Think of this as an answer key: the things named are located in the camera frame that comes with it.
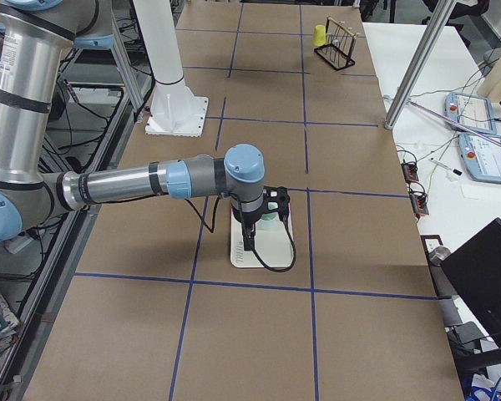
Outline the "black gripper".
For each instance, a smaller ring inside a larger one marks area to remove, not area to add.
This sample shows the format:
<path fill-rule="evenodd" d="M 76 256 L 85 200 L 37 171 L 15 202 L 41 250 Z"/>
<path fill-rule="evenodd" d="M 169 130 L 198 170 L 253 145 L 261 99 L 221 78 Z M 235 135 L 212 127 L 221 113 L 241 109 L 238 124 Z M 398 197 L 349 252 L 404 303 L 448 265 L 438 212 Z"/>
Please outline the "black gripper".
<path fill-rule="evenodd" d="M 243 237 L 243 247 L 245 251 L 255 250 L 255 223 L 261 218 L 264 206 L 252 206 L 242 204 L 242 210 L 238 205 L 232 206 L 235 219 L 240 223 Z"/>

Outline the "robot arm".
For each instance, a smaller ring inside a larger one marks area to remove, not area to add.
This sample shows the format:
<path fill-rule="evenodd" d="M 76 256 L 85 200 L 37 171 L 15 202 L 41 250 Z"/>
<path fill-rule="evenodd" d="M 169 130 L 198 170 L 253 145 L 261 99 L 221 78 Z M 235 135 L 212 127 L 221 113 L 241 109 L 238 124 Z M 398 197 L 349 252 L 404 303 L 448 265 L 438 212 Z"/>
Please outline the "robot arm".
<path fill-rule="evenodd" d="M 235 145 L 225 156 L 197 155 L 120 168 L 123 140 L 104 133 L 81 170 L 43 173 L 39 161 L 63 51 L 111 49 L 136 110 L 151 108 L 151 135 L 197 137 L 208 99 L 185 82 L 175 22 L 167 1 L 133 4 L 152 72 L 152 95 L 140 93 L 109 1 L 1 1 L 5 25 L 0 58 L 0 242 L 83 208 L 167 195 L 227 198 L 247 246 L 268 211 L 262 153 Z"/>

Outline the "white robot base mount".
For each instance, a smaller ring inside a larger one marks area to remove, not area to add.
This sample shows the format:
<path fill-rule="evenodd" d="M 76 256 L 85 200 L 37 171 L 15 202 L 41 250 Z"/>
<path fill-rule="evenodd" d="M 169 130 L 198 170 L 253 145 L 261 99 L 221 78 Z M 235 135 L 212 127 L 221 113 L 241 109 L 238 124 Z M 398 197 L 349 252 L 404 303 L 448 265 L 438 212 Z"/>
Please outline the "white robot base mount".
<path fill-rule="evenodd" d="M 209 100 L 193 94 L 185 82 L 169 1 L 134 4 L 154 76 L 154 97 L 146 132 L 199 137 Z"/>

